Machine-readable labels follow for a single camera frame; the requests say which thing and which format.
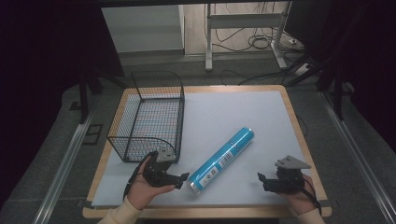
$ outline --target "cable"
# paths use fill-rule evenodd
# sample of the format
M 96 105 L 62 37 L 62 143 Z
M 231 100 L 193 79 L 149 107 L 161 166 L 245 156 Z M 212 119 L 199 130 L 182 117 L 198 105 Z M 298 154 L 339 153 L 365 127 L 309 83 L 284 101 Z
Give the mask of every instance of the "cable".
M 312 191 L 314 191 L 314 195 L 312 195 L 310 192 L 308 192 L 308 190 L 306 190 L 304 187 L 301 187 L 299 185 L 297 185 L 296 183 L 294 183 L 294 181 L 290 180 L 290 178 L 286 175 L 282 175 L 283 177 L 285 177 L 285 179 L 287 179 L 294 187 L 296 187 L 301 193 L 303 193 L 306 197 L 308 197 L 309 200 L 311 200 L 311 202 L 314 204 L 314 206 L 319 210 L 319 213 L 321 215 L 321 205 L 317 199 L 315 190 L 313 188 L 313 186 L 308 183 L 308 181 L 302 177 L 303 181 L 308 183 L 310 188 L 312 189 Z
M 228 9 L 228 3 L 225 4 L 225 8 L 227 8 L 227 11 L 228 11 L 230 14 L 232 14 L 231 11 L 230 11 L 230 9 Z
M 258 79 L 259 77 L 264 77 L 264 78 L 260 79 L 260 80 L 264 80 L 264 79 L 271 78 L 271 77 L 278 77 L 278 76 L 282 75 L 283 73 L 284 73 L 284 71 L 276 72 L 276 73 L 269 73 L 269 74 L 264 74 L 264 75 L 259 75 L 259 76 L 256 76 L 256 77 L 250 77 L 250 78 L 247 78 L 247 79 L 239 82 L 238 86 L 242 85 L 243 83 L 245 83 L 247 81 Z
M 227 86 L 227 84 L 225 84 L 225 83 L 223 82 L 223 80 L 222 80 L 222 75 L 223 75 L 224 73 L 226 73 L 226 72 L 236 74 L 237 76 L 242 77 L 242 78 L 248 78 L 248 77 L 242 76 L 242 75 L 239 74 L 239 73 L 236 73 L 235 71 L 231 71 L 231 70 L 222 70 L 222 71 L 220 72 L 220 81 L 221 81 L 221 84 L 224 85 L 224 86 Z
M 229 49 L 229 48 L 224 47 L 224 46 L 219 45 L 219 44 L 212 44 L 212 45 L 213 45 L 213 46 L 218 46 L 218 47 L 221 47 L 221 48 L 230 50 L 230 51 L 235 51 L 235 52 L 237 52 L 237 51 L 244 51 L 244 50 L 250 49 L 250 48 L 252 47 L 252 46 L 250 45 L 249 47 L 247 47 L 247 48 L 245 48 L 245 49 Z
M 309 55 L 308 55 L 308 54 L 304 54 L 303 56 L 301 56 L 299 59 L 297 59 L 297 60 L 289 67 L 288 73 L 289 73 L 290 71 L 292 71 L 292 69 L 293 69 L 295 66 L 297 66 L 297 65 L 300 64 L 301 62 L 307 60 L 308 58 L 309 58 Z M 287 75 L 287 74 L 285 74 L 285 76 L 283 76 L 282 81 L 280 82 L 280 85 L 283 86 L 283 83 L 285 82 L 285 78 L 286 78 L 286 75 Z
M 309 183 L 309 181 L 307 181 L 305 178 L 303 178 L 303 180 L 305 181 L 305 183 L 307 183 L 309 185 L 309 188 L 312 189 L 312 191 L 314 192 L 315 195 L 317 195 L 317 192 L 315 191 L 314 187 L 311 185 L 311 183 Z
M 207 33 L 206 33 L 206 4 L 204 4 L 204 33 L 205 33 L 205 39 L 207 39 Z
M 137 167 L 134 169 L 134 173 L 132 174 L 131 178 L 129 178 L 128 183 L 127 183 L 126 186 L 125 186 L 125 190 L 124 190 L 122 199 L 124 199 L 125 196 L 128 195 L 129 190 L 131 189 L 131 186 L 132 186 L 132 184 L 134 183 L 134 180 L 135 180 L 136 177 L 139 175 L 138 172 L 139 172 L 139 170 L 140 170 L 140 167 L 143 165 L 143 162 L 145 162 L 145 160 L 146 160 L 149 156 L 152 156 L 152 155 L 154 155 L 154 152 L 150 152 L 149 154 L 147 154 L 147 155 L 143 158 L 143 160 L 137 165 Z
M 245 28 L 239 29 L 238 31 L 234 32 L 232 35 L 228 36 L 227 38 L 225 38 L 225 39 L 223 39 L 223 40 L 220 40 L 220 38 L 219 38 L 218 29 L 216 29 L 215 32 L 216 32 L 216 37 L 218 38 L 218 41 L 221 43 L 221 42 L 224 42 L 224 41 L 230 39 L 230 38 L 233 37 L 234 35 L 236 35 L 236 34 L 238 34 L 239 32 L 241 32 L 242 30 L 245 30 Z
M 306 125 L 305 121 L 297 114 L 296 114 L 296 118 L 297 118 L 297 121 L 299 122 L 300 126 L 302 126 L 302 124 L 303 124 L 303 126 L 305 128 L 305 133 L 303 132 L 303 136 L 307 136 L 308 135 L 308 126 Z
M 259 41 L 264 41 L 266 42 L 266 45 L 264 47 L 258 47 L 256 46 L 256 43 Z M 260 35 L 254 35 L 251 36 L 247 42 L 249 43 L 250 46 L 254 47 L 255 49 L 267 49 L 268 47 L 270 47 L 271 43 L 268 41 L 267 38 L 265 38 L 264 36 L 260 36 Z

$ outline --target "hand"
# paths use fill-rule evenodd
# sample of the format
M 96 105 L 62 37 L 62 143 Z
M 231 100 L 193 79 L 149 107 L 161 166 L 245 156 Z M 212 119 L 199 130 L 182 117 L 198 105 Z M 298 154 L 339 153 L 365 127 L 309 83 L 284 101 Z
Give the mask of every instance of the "hand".
M 146 181 L 142 174 L 149 159 L 150 157 L 148 157 L 140 166 L 138 175 L 127 195 L 128 201 L 134 208 L 138 210 L 144 209 L 155 196 L 175 189 L 175 185 L 155 188 Z
M 315 196 L 315 190 L 313 189 L 314 184 L 312 182 L 312 178 L 308 175 L 303 175 L 303 178 L 306 180 L 304 182 L 304 188 L 313 196 Z M 316 207 L 312 203 L 311 200 L 306 197 L 302 192 L 297 192 L 293 194 L 287 194 L 287 193 L 278 193 L 278 195 L 282 196 L 286 200 L 288 200 L 291 208 L 297 213 L 297 215 L 302 215 L 304 213 L 310 212 Z

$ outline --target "metal frame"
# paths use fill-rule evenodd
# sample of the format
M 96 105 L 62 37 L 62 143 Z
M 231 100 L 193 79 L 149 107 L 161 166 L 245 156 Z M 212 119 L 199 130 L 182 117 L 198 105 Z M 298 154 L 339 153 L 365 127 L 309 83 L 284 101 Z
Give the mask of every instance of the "metal frame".
M 291 2 L 287 2 L 282 13 L 271 14 L 236 14 L 236 15 L 211 15 L 210 4 L 206 5 L 206 52 L 205 70 L 213 70 L 212 30 L 231 28 L 256 28 L 277 27 L 275 40 L 271 43 L 271 49 L 276 57 L 280 69 L 287 69 L 285 60 L 279 50 L 279 41 L 286 25 Z
M 55 177 L 53 178 L 49 186 L 47 194 L 44 197 L 43 202 L 35 215 L 35 220 L 33 221 L 33 223 L 36 224 L 49 222 L 52 211 L 55 208 L 55 204 L 58 202 L 58 198 L 61 195 L 64 183 L 69 176 L 70 170 L 73 166 L 73 162 L 78 154 L 82 140 L 84 139 L 85 133 L 90 126 L 99 97 L 100 96 L 97 95 L 94 95 L 92 97 L 90 112 L 89 114 L 87 114 L 85 122 L 78 125 L 76 132 L 70 142 L 70 145 L 64 153 L 64 158 L 59 165 L 58 171 L 56 172 Z

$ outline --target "metal rail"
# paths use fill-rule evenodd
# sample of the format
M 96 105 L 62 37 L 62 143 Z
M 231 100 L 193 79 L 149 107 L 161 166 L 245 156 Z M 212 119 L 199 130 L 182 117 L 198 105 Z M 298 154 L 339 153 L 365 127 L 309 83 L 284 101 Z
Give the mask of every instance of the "metal rail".
M 58 201 L 59 195 L 64 187 L 64 183 L 70 173 L 70 170 L 73 166 L 73 162 L 78 154 L 79 148 L 81 146 L 82 140 L 85 136 L 85 133 L 90 126 L 92 120 L 92 114 L 97 105 L 98 98 L 100 96 L 94 95 L 92 97 L 92 103 L 90 108 L 90 113 L 85 121 L 85 123 L 79 124 L 73 138 L 70 142 L 69 147 L 67 148 L 64 158 L 62 159 L 61 164 L 59 165 L 58 171 L 55 174 L 55 177 L 52 180 L 52 183 L 49 186 L 49 190 L 47 191 L 46 196 L 43 199 L 40 208 L 35 215 L 35 219 L 33 223 L 48 223 L 50 220 L 50 216 L 55 207 L 55 204 Z
M 330 99 L 330 97 L 322 91 L 319 92 L 319 95 L 321 96 L 337 130 L 340 132 L 353 161 L 356 163 L 358 170 L 361 172 L 361 175 L 364 181 L 366 182 L 367 187 L 373 194 L 379 209 L 381 210 L 382 214 L 384 215 L 385 219 L 389 224 L 395 224 L 396 210 L 395 210 L 395 206 L 392 203 L 392 200 L 384 190 L 382 184 L 375 177 L 375 174 L 373 170 L 370 168 L 370 165 L 368 164 L 367 160 L 364 159 L 361 150 L 356 144 L 347 126 L 334 113 L 332 109 L 332 100 Z

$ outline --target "can label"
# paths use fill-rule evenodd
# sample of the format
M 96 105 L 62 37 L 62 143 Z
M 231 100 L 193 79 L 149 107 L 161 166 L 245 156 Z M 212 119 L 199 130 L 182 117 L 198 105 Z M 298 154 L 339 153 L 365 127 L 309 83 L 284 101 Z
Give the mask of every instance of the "can label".
M 215 176 L 219 173 L 219 170 L 216 166 L 212 168 L 200 181 L 199 183 L 204 188 Z
M 221 169 L 224 169 L 233 160 L 233 153 L 228 151 L 227 154 L 219 161 Z

